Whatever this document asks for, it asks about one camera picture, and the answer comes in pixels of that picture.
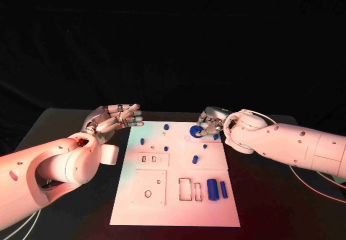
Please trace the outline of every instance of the white cable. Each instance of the white cable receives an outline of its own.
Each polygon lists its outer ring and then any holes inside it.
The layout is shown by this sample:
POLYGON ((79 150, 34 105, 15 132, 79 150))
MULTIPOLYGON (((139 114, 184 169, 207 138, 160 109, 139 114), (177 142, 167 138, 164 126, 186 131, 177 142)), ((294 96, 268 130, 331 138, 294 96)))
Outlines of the white cable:
POLYGON ((28 219, 24 221, 23 225, 15 229, 15 231, 2 239, 7 240, 17 232, 18 230, 23 228, 23 226, 27 224, 27 222, 31 220, 31 218, 34 217, 36 212, 30 215, 28 219))
POLYGON ((24 237, 23 237, 23 240, 26 240, 27 235, 28 235, 28 233, 31 232, 31 230, 33 230, 33 228, 34 228, 34 224, 36 224, 36 221, 37 221, 37 218, 38 218, 40 212, 41 212, 41 210, 37 211, 37 216, 36 216, 34 222, 33 222, 33 224, 31 224, 31 226, 30 226, 30 229, 28 229, 27 234, 26 234, 24 237))
POLYGON ((338 184, 335 181, 333 181, 331 179, 328 179, 318 171, 315 171, 333 184, 335 184, 338 187, 341 187, 343 189, 346 189, 346 186, 343 186, 341 184, 338 184))
POLYGON ((265 116, 263 114, 261 114, 259 112, 252 111, 252 110, 248 110, 248 109, 242 109, 240 111, 249 111, 250 113, 253 113, 253 114, 256 114, 256 115, 265 117, 266 119, 269 119, 271 122, 272 122, 273 124, 276 124, 276 122, 275 122, 268 116, 265 116))
POLYGON ((333 200, 335 200, 335 201, 338 201, 338 202, 341 202, 341 203, 344 203, 346 204, 346 201, 343 201, 343 200, 340 200, 340 199, 337 199, 337 198, 334 198, 334 197, 331 197, 331 196, 328 196, 328 195, 325 195, 324 193, 321 193, 321 192, 318 192, 304 181, 302 181, 302 179, 299 178, 299 176, 297 175, 297 173, 295 173, 295 171, 294 171, 294 169, 292 169, 292 167, 291 167, 291 165, 288 165, 289 166, 289 169, 291 169, 291 171, 292 171, 292 173, 294 173, 294 175, 295 175, 295 177, 297 177, 297 179, 304 183, 304 185, 312 190, 312 191, 315 191, 320 195, 323 195, 324 197, 327 197, 327 198, 330 198, 330 199, 333 199, 333 200))

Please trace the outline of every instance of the dark table surface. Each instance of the dark table surface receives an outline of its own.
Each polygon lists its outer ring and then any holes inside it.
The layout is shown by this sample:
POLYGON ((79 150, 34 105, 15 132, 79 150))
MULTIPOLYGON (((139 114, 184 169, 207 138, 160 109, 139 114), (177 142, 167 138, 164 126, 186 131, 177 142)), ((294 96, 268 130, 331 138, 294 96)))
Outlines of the dark table surface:
MULTIPOLYGON (((18 147, 23 150, 79 132, 89 110, 47 109, 18 147)), ((145 121, 196 122, 199 113, 142 112, 145 121)), ((297 125, 289 116, 271 115, 278 123, 297 125)), ((346 204, 312 192, 286 165, 246 155, 223 145, 227 173, 240 227, 109 225, 126 150, 129 129, 115 132, 108 144, 119 147, 116 164, 99 165, 88 184, 41 209, 27 240, 119 239, 341 239, 346 231, 346 204)), ((337 186, 314 171, 295 169, 304 181, 330 196, 344 199, 337 186)), ((0 231, 2 239, 24 220, 0 231)), ((33 220, 10 239, 23 239, 33 220)))

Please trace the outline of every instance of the black wall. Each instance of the black wall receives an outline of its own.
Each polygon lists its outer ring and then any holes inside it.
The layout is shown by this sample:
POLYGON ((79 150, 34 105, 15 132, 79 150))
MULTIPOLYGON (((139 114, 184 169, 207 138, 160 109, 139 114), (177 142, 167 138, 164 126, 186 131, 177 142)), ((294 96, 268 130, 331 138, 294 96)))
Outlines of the black wall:
POLYGON ((341 1, 0 3, 1 154, 46 108, 111 104, 245 108, 346 135, 344 11, 341 1))

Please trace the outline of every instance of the white board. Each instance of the white board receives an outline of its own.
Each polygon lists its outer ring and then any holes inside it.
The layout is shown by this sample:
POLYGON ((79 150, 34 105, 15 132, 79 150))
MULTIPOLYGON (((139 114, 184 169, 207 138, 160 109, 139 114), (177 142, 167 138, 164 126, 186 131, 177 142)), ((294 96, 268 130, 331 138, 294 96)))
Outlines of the white board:
POLYGON ((131 128, 111 225, 240 226, 220 138, 213 140, 211 135, 193 138, 190 127, 194 124, 145 121, 144 126, 131 128), (199 158, 196 164, 191 163, 193 155, 199 158), (157 162, 155 158, 152 162, 152 156, 161 157, 161 161, 157 162), (164 181, 158 179, 157 173, 164 173, 164 181), (186 189, 188 185, 180 186, 180 179, 188 179, 190 191, 186 189), (217 181, 217 201, 207 199, 207 179, 217 181), (222 198, 220 181, 224 182, 227 198, 222 198), (180 200, 181 187, 187 200, 180 200))

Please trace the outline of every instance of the white robotic arm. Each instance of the white robotic arm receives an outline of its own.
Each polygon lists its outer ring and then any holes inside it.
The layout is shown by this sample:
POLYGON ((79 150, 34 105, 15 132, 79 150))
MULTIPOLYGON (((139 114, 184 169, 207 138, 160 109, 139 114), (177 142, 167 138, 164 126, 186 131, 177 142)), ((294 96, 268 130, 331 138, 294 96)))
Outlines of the white robotic arm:
POLYGON ((0 230, 85 184, 99 163, 116 163, 119 149, 103 143, 113 130, 144 125, 138 109, 138 104, 100 106, 80 132, 0 157, 0 230), (53 182, 40 186, 37 174, 53 182))
POLYGON ((240 153, 258 152, 291 166, 331 174, 346 179, 346 137, 314 129, 275 123, 268 126, 259 113, 242 109, 230 112, 219 107, 207 107, 196 126, 193 137, 216 134, 223 130, 224 143, 240 153), (209 127, 200 128, 206 120, 209 127))

